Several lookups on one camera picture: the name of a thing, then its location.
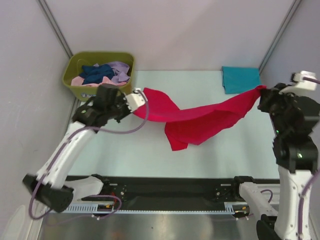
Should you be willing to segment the red t shirt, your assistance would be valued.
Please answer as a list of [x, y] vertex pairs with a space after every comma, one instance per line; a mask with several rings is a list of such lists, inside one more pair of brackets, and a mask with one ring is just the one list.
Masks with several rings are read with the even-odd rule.
[[179, 109], [162, 91], [145, 88], [148, 121], [165, 123], [164, 133], [172, 151], [200, 145], [224, 129], [233, 127], [252, 109], [265, 85], [240, 93], [221, 103]]

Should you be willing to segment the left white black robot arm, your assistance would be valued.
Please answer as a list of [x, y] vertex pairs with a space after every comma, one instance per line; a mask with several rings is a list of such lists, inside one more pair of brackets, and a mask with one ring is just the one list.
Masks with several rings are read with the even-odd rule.
[[110, 196], [111, 188], [100, 175], [68, 181], [68, 173], [91, 138], [99, 132], [113, 133], [104, 128], [108, 121], [119, 123], [145, 102], [140, 90], [126, 94], [117, 86], [102, 84], [94, 96], [75, 110], [67, 132], [48, 161], [36, 174], [28, 173], [22, 180], [31, 194], [28, 214], [32, 219], [40, 219], [33, 214], [35, 201], [49, 211], [61, 213], [73, 201], [90, 196], [105, 200]]

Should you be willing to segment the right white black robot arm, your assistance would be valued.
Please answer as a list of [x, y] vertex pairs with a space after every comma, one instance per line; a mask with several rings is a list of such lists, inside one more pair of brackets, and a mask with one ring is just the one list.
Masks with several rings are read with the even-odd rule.
[[231, 196], [248, 204], [260, 240], [309, 240], [310, 195], [318, 171], [318, 148], [310, 134], [320, 120], [320, 105], [294, 85], [278, 83], [261, 91], [258, 109], [268, 113], [275, 133], [273, 153], [280, 193], [275, 210], [253, 181], [230, 188]]

